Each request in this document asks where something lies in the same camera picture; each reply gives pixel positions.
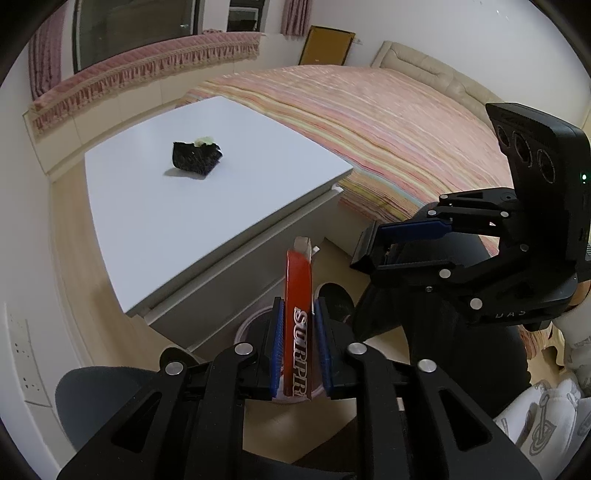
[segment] wall socket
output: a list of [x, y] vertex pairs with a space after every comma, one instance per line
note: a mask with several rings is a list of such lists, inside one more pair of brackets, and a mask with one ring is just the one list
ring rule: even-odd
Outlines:
[[4, 313], [8, 323], [8, 338], [12, 348], [12, 357], [25, 401], [51, 407], [33, 355], [27, 320], [20, 314], [11, 311], [6, 303], [4, 304]]

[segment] dark window glass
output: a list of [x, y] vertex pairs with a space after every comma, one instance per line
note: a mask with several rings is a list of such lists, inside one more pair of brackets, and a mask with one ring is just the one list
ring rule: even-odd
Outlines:
[[264, 6], [264, 0], [231, 0], [230, 12], [228, 13], [228, 31], [260, 31]]
[[78, 0], [76, 71], [133, 48], [196, 33], [199, 0]]

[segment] white table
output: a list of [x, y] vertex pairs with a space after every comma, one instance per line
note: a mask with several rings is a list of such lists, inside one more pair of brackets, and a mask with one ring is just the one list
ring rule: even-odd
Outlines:
[[[223, 157], [205, 179], [173, 167], [174, 141], [207, 135]], [[122, 310], [183, 346], [276, 285], [295, 236], [322, 240], [340, 193], [333, 185], [351, 171], [313, 141], [222, 97], [131, 127], [89, 150], [85, 162], [96, 236]]]

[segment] pink striped blanket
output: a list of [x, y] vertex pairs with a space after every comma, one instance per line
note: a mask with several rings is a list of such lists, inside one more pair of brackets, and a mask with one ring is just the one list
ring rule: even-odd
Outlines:
[[228, 75], [201, 83], [179, 105], [217, 95], [350, 162], [354, 171], [340, 183], [343, 201], [372, 219], [407, 219], [445, 192], [512, 186], [485, 124], [394, 70], [297, 66]]

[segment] white wall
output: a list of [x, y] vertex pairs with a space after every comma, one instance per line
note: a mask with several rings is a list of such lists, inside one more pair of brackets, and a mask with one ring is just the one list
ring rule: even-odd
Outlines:
[[579, 126], [591, 102], [581, 62], [528, 0], [314, 0], [311, 24], [357, 33], [348, 65], [369, 65], [392, 40]]
[[268, 35], [281, 33], [285, 0], [267, 0], [263, 9], [262, 31]]
[[300, 61], [304, 39], [286, 37], [280, 33], [265, 34], [261, 39], [261, 57], [263, 69], [291, 67]]
[[226, 31], [230, 0], [203, 0], [203, 29], [215, 28]]
[[58, 466], [16, 387], [4, 319], [5, 302], [27, 319], [41, 379], [53, 403], [60, 378], [80, 363], [54, 276], [49, 182], [22, 118], [30, 101], [25, 48], [0, 87], [0, 417], [30, 465], [42, 479], [50, 479]]

